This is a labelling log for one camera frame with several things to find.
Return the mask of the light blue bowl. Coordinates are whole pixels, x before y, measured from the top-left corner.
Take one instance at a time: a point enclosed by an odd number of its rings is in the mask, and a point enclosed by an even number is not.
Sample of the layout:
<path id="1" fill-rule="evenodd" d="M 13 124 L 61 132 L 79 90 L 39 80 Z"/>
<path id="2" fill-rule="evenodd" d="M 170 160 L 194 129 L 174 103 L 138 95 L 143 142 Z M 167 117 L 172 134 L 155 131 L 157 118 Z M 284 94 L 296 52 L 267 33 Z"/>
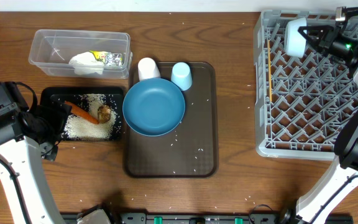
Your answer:
<path id="1" fill-rule="evenodd" d="M 302 26 L 306 26 L 306 19 L 300 18 L 290 21 L 285 29 L 285 53 L 291 57 L 302 58 L 306 48 L 306 39 L 298 32 Z"/>

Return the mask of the white rice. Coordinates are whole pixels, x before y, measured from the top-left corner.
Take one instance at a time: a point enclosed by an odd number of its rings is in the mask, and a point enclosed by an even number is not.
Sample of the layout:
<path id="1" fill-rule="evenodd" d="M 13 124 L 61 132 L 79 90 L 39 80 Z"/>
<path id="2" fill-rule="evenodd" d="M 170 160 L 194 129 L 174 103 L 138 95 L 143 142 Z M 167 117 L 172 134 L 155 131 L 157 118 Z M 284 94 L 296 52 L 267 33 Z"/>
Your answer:
<path id="1" fill-rule="evenodd" d="M 62 133 L 65 141 L 113 141 L 121 138 L 122 115 L 119 106 L 122 95 L 90 93 L 63 95 L 60 99 L 73 103 L 96 119 L 101 106 L 111 109 L 110 120 L 103 124 L 93 124 L 75 114 L 69 115 Z"/>

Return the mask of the orange carrot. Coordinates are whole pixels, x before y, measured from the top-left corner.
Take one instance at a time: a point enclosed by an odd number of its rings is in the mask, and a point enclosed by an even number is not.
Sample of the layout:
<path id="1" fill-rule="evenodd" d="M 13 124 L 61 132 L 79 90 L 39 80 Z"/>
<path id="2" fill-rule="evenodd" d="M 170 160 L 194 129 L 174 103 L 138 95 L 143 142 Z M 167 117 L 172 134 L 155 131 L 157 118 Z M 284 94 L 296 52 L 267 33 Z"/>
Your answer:
<path id="1" fill-rule="evenodd" d="M 80 107 L 78 107 L 77 105 L 69 102 L 69 101 L 65 101 L 64 104 L 71 106 L 71 113 L 79 116 L 85 120 L 87 120 L 88 122 L 92 123 L 92 124 L 99 124 L 99 121 L 92 117 L 88 112 L 86 112 L 85 110 L 81 109 Z"/>

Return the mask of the wooden chopstick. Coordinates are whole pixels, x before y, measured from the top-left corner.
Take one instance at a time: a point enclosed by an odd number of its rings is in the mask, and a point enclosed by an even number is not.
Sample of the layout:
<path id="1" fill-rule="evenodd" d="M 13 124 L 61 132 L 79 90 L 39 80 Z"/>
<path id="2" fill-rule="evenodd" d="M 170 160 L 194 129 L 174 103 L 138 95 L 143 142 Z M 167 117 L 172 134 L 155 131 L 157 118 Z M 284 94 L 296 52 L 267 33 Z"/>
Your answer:
<path id="1" fill-rule="evenodd" d="M 267 59 L 268 59 L 268 93 L 269 101 L 272 102 L 272 74 L 271 74 L 271 56 L 270 56 L 270 40 L 267 38 Z"/>

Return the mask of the brown food scrap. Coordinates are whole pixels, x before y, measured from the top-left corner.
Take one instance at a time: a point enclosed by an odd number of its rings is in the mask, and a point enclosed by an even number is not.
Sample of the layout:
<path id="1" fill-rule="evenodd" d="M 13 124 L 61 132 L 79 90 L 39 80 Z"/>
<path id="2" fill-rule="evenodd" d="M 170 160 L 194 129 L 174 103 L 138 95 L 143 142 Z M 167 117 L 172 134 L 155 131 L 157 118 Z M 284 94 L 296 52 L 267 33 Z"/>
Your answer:
<path id="1" fill-rule="evenodd" d="M 107 123 L 111 119 L 111 108 L 108 105 L 102 105 L 98 108 L 99 124 Z"/>

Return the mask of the white tissue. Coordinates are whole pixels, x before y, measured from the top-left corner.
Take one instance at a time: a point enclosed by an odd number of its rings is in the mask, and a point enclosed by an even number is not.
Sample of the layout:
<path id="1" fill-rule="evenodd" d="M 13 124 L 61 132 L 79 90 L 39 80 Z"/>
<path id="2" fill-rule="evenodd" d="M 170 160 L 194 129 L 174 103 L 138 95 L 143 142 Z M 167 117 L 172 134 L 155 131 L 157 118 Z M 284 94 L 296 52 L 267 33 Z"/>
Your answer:
<path id="1" fill-rule="evenodd" d="M 92 73 L 102 75 L 104 70 L 104 63 L 97 61 L 91 52 L 72 57 L 68 64 L 74 68 L 74 73 L 77 75 L 89 75 Z"/>

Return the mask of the green snack wrapper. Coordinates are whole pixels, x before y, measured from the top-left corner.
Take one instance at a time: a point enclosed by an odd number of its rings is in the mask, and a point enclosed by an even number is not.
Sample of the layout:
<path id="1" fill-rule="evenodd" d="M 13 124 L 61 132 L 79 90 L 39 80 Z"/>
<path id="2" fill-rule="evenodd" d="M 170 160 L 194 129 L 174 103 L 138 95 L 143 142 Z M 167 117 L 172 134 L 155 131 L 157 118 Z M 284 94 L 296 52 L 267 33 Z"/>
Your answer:
<path id="1" fill-rule="evenodd" d="M 97 61 L 102 62 L 105 66 L 120 67 L 123 64 L 122 54 L 95 50 L 90 50 L 90 53 L 93 54 Z"/>

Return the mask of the dark blue plate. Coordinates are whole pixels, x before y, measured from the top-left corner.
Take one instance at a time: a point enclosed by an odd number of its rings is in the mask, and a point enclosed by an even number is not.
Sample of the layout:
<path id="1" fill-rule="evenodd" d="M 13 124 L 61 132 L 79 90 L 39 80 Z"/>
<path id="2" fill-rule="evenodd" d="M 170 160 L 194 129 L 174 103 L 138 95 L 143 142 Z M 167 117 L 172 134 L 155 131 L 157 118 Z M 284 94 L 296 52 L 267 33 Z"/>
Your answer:
<path id="1" fill-rule="evenodd" d="M 185 97 L 179 87 L 163 78 L 151 78 L 129 89 L 122 113 L 133 131 L 154 137 L 174 130 L 182 121 L 185 108 Z"/>

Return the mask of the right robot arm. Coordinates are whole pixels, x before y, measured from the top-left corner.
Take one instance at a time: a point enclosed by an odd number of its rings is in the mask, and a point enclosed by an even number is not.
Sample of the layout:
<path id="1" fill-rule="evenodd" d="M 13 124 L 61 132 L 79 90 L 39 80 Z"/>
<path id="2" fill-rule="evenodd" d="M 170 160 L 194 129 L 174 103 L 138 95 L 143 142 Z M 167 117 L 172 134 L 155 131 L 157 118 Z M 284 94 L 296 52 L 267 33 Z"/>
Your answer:
<path id="1" fill-rule="evenodd" d="M 323 55 L 342 59 L 358 87 L 358 40 L 343 36 L 346 16 L 337 16 L 336 25 L 308 26 L 306 19 L 287 24 L 285 51 L 300 57 L 307 44 Z M 322 178 L 301 196 L 280 223 L 325 223 L 331 211 L 358 187 L 358 110 L 341 129 L 334 144 L 334 159 Z"/>

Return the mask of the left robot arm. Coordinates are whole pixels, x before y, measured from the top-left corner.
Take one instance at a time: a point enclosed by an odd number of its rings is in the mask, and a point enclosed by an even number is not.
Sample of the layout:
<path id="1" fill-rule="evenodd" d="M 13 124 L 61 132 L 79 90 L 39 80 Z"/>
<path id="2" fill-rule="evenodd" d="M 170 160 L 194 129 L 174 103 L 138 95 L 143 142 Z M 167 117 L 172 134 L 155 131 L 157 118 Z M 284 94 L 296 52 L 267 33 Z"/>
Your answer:
<path id="1" fill-rule="evenodd" d="M 43 159 L 53 160 L 70 106 L 0 101 L 0 181 L 14 223 L 64 223 Z"/>

